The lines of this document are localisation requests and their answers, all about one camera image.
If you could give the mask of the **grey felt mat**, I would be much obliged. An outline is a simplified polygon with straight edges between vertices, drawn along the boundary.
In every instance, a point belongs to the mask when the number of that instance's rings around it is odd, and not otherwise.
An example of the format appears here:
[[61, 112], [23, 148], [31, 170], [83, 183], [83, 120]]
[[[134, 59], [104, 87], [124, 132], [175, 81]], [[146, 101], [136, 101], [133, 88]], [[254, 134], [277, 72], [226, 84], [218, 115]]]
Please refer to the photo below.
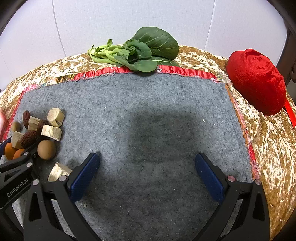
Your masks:
[[44, 119], [65, 114], [56, 162], [78, 166], [100, 152], [96, 176], [77, 207], [103, 240], [192, 240], [217, 207], [194, 158], [203, 152], [225, 174], [252, 180], [248, 151], [224, 83], [173, 74], [117, 73], [24, 94]]

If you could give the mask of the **brown longan small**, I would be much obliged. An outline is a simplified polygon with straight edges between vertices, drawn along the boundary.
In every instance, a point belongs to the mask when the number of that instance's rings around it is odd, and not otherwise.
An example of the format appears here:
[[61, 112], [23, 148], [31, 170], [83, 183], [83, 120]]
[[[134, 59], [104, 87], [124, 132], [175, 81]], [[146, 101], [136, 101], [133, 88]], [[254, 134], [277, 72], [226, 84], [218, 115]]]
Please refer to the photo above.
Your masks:
[[18, 121], [14, 121], [11, 124], [11, 131], [12, 132], [20, 132], [22, 130], [22, 126]]

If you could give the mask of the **orange kumquat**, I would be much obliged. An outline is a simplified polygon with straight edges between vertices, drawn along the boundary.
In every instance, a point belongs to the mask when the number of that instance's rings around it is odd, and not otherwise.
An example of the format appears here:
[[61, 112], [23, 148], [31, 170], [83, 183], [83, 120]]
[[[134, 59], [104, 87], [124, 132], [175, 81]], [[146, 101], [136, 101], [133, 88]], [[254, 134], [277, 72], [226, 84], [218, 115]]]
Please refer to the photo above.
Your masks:
[[25, 152], [24, 149], [18, 149], [18, 150], [14, 153], [13, 160], [19, 158], [24, 152]]
[[7, 143], [4, 149], [4, 154], [6, 158], [10, 161], [14, 158], [17, 149], [15, 149], [11, 143]]

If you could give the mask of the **brown longan large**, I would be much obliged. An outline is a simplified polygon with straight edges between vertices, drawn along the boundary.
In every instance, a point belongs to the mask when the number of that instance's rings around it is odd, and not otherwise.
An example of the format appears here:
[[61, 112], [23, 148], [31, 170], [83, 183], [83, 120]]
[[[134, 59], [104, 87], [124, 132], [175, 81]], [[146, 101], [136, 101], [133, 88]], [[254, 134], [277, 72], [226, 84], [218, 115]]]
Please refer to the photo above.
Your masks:
[[37, 153], [43, 160], [51, 160], [56, 154], [55, 143], [51, 140], [43, 140], [38, 144]]

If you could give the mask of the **red jujube date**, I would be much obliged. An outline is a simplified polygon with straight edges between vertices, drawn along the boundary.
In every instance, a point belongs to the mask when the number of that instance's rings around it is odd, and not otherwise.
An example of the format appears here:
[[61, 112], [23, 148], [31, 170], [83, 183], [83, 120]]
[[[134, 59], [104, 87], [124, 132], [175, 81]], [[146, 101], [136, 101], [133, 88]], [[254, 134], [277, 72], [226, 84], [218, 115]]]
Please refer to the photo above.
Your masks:
[[29, 127], [29, 119], [30, 119], [30, 112], [28, 110], [23, 112], [23, 126], [28, 129]]
[[21, 138], [21, 146], [25, 149], [33, 144], [33, 142], [37, 139], [37, 132], [35, 130], [27, 131]]
[[49, 123], [48, 123], [47, 120], [41, 120], [41, 121], [39, 121], [39, 124], [38, 124], [37, 130], [36, 130], [36, 133], [37, 133], [38, 136], [41, 135], [42, 130], [43, 130], [43, 126], [44, 126], [44, 125], [48, 125], [48, 124], [49, 124]]

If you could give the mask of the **green bok choy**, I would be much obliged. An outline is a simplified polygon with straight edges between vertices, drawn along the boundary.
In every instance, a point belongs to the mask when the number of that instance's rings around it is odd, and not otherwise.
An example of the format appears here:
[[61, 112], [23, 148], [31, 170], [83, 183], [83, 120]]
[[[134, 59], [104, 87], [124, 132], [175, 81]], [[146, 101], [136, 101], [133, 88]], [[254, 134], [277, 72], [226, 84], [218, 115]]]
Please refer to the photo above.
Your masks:
[[122, 45], [108, 39], [105, 45], [92, 46], [88, 56], [96, 63], [125, 66], [131, 71], [152, 72], [159, 65], [179, 66], [174, 60], [179, 45], [168, 32], [158, 27], [142, 27]]

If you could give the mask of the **red velvet hat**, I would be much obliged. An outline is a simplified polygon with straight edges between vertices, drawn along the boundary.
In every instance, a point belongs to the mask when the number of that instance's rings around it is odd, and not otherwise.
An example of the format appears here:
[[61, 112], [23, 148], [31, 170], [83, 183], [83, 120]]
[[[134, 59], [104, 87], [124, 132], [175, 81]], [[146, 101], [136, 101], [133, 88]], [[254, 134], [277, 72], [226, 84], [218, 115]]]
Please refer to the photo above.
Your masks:
[[268, 57], [254, 49], [233, 52], [226, 66], [235, 89], [258, 111], [270, 116], [285, 104], [283, 76]]

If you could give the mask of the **gold sequin tablecloth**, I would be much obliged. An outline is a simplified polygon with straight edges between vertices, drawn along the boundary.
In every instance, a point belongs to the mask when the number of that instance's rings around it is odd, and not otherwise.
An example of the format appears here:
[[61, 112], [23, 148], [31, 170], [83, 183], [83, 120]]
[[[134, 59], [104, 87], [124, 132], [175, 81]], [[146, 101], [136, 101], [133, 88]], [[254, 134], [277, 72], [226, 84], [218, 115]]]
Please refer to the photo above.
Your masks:
[[[87, 54], [41, 65], [16, 78], [2, 90], [1, 110], [8, 120], [12, 120], [20, 95], [27, 86], [58, 84], [70, 80], [77, 73], [104, 67], [104, 64], [94, 63]], [[243, 132], [252, 146], [252, 175], [263, 182], [270, 216], [270, 236], [275, 238], [295, 208], [295, 129], [286, 111], [264, 116], [233, 87], [230, 95], [239, 111]]]

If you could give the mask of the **red cylinder can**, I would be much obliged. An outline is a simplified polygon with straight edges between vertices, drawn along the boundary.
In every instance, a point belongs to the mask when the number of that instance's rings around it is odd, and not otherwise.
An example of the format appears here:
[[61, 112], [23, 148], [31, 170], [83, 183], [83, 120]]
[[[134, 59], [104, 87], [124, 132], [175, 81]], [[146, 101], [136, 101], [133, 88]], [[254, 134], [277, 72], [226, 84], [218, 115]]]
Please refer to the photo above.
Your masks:
[[292, 123], [292, 127], [295, 128], [296, 126], [296, 117], [295, 114], [292, 110], [292, 107], [290, 105], [290, 102], [288, 101], [288, 99], [285, 100], [285, 104], [284, 104], [284, 108], [288, 114], [288, 117], [290, 118], [290, 121]]

